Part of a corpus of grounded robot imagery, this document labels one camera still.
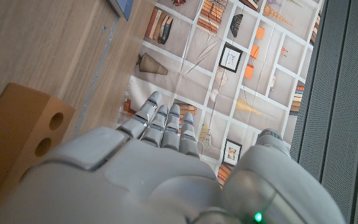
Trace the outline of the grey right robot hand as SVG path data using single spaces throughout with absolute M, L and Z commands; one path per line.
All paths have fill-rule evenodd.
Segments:
M 263 130 L 225 183 L 201 161 L 193 117 L 152 93 L 116 129 L 95 128 L 25 172 L 0 223 L 343 223 L 326 189 Z

